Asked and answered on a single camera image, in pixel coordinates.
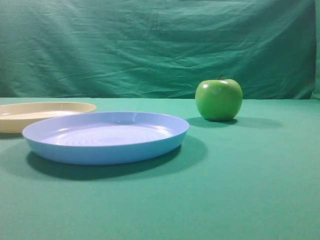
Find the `green cloth backdrop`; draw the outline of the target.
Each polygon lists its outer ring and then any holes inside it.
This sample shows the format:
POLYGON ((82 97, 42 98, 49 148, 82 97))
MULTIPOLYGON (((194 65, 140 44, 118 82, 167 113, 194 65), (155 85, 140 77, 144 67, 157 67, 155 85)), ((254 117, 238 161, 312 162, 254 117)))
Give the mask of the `green cloth backdrop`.
POLYGON ((3 0, 0 95, 245 99, 320 96, 317 0, 3 0))

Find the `blue plastic plate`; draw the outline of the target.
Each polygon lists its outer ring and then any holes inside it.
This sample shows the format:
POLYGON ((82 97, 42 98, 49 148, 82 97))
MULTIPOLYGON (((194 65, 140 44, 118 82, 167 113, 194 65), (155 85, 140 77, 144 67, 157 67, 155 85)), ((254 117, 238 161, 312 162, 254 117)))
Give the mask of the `blue plastic plate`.
POLYGON ((136 111, 80 113, 25 127, 22 135, 38 156, 72 165, 145 161, 178 148, 189 123, 177 116, 136 111))

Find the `pale yellow plastic plate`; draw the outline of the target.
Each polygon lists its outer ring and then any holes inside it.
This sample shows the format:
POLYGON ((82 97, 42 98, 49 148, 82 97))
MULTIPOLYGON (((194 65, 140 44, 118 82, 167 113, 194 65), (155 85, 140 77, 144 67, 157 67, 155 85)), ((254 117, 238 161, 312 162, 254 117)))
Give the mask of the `pale yellow plastic plate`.
POLYGON ((0 132, 20 134, 38 121, 95 112, 97 106, 84 102, 27 102, 0 106, 0 132))

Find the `green apple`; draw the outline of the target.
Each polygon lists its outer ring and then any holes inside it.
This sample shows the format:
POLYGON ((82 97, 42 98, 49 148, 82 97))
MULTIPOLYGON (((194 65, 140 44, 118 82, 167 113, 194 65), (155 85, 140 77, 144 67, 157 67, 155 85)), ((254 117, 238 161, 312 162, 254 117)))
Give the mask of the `green apple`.
POLYGON ((195 104, 199 114, 208 121, 225 122, 232 120, 240 111, 243 91, 233 79, 202 81, 195 92, 195 104))

